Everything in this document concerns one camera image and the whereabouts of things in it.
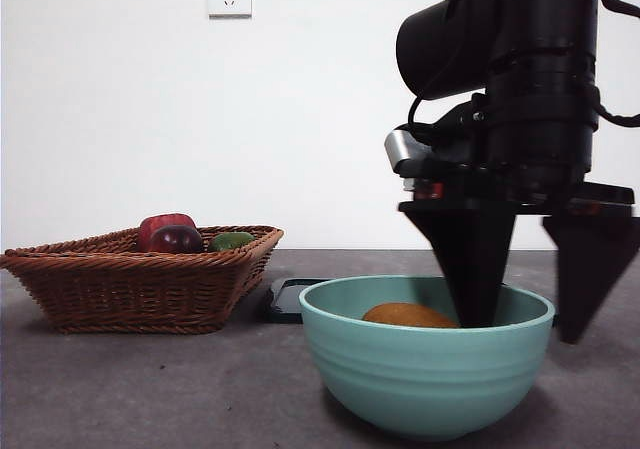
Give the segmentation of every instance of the lime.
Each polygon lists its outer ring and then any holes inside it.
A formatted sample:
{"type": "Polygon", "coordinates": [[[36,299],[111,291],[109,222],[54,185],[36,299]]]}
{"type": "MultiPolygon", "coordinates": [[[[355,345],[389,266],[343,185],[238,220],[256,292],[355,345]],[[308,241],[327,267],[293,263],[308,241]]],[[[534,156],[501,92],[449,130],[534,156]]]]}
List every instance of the lime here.
{"type": "Polygon", "coordinates": [[[248,232],[223,232],[211,239],[207,251],[217,252],[237,249],[250,243],[254,239],[255,237],[248,232]]]}

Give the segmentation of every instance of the table surface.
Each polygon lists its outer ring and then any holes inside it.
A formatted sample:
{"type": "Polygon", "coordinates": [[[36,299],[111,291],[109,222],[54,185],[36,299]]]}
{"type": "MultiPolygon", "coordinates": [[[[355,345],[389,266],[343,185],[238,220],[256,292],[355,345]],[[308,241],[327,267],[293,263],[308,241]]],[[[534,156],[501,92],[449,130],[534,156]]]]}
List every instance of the table surface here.
{"type": "MultiPolygon", "coordinates": [[[[554,300],[553,252],[513,252],[505,282],[554,300]]],[[[440,274],[430,251],[276,250],[215,333],[53,332],[2,274],[3,449],[640,447],[640,262],[577,346],[554,336],[536,383],[494,425],[446,444],[390,436],[324,388],[302,326],[265,320],[282,277],[440,274]]]]}

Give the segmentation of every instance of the black phone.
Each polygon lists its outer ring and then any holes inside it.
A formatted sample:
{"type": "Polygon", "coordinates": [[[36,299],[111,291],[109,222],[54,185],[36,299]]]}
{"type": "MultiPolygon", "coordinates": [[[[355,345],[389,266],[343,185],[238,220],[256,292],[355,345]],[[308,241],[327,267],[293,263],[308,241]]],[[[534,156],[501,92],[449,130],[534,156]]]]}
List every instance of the black phone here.
{"type": "Polygon", "coordinates": [[[271,322],[301,324],[300,293],[309,286],[329,279],[313,277],[278,279],[269,288],[270,299],[268,317],[271,322]]]}

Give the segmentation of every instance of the wicker basket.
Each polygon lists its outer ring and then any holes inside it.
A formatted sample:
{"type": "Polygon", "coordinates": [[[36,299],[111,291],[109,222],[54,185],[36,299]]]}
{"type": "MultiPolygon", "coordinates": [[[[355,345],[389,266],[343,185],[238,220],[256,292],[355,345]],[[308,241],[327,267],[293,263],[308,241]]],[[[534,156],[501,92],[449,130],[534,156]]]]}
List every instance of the wicker basket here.
{"type": "Polygon", "coordinates": [[[229,251],[135,252],[138,229],[10,249],[0,257],[62,333],[202,334],[224,325],[262,279],[283,231],[269,226],[198,228],[205,247],[221,232],[256,239],[229,251]]]}

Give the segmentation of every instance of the ceramic bowl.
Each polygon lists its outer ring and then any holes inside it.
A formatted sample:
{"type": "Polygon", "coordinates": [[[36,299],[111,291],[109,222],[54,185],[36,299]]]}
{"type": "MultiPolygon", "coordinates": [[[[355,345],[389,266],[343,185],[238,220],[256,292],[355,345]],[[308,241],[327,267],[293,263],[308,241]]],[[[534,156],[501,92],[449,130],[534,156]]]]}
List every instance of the ceramic bowl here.
{"type": "Polygon", "coordinates": [[[492,327],[435,329],[363,321],[384,302],[457,321],[444,278],[335,279],[300,294],[307,346],[329,391],[360,418],[403,437],[443,441],[509,413],[544,359],[553,305],[502,286],[492,327]]]}

